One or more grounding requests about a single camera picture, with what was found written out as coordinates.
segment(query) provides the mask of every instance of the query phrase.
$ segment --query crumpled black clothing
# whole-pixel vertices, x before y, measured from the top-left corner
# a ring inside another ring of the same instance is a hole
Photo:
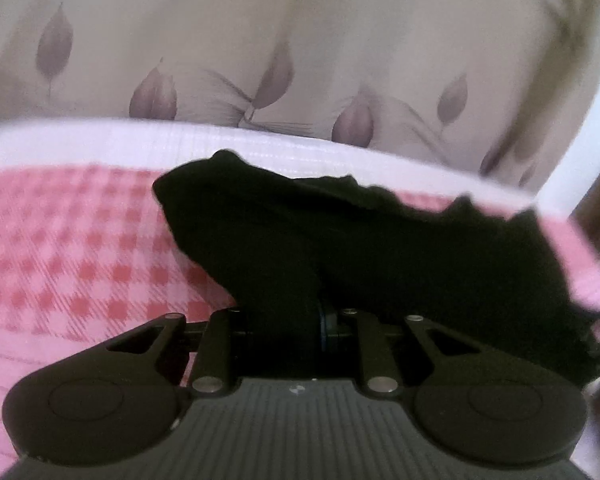
[[[180,250],[267,342],[262,358],[311,367],[328,303],[384,323],[420,314],[579,386],[600,374],[593,317],[571,303],[531,210],[506,221],[458,198],[424,212],[351,176],[290,179],[228,151],[164,174],[154,193]]]

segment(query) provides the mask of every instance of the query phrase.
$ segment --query pink checkered fabric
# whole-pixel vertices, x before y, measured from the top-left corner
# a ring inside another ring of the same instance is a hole
[[[151,194],[157,175],[103,166],[0,171],[0,407],[16,381],[46,364],[165,312],[203,320],[232,304],[176,250]],[[451,200],[399,196],[428,210]],[[573,297],[600,309],[600,267],[581,233],[553,219],[542,228]],[[15,459],[0,417],[0,473]]]

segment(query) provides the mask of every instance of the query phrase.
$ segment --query red checkered pattern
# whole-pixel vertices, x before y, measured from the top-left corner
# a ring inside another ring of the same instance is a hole
[[[0,407],[19,378],[46,364],[165,312],[202,320],[232,304],[177,251],[151,194],[157,175],[101,166],[0,171]],[[450,203],[398,195],[428,210]],[[600,308],[600,267],[579,231],[552,219],[542,228],[574,298]],[[15,458],[0,418],[0,472]]]

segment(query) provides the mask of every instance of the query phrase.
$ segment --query pink striped fabric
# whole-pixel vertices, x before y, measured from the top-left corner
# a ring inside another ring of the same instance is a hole
[[[203,320],[232,304],[176,250],[151,194],[157,175],[103,166],[0,171],[0,407],[16,381],[46,364],[165,312]],[[398,195],[427,210],[451,201]],[[542,228],[573,297],[600,309],[600,266],[582,234],[556,219]],[[0,473],[15,459],[0,418]]]

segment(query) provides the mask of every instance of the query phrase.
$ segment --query curtain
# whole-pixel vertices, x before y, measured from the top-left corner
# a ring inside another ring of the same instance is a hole
[[[0,120],[318,137],[539,189],[600,79],[600,0],[0,0]]]

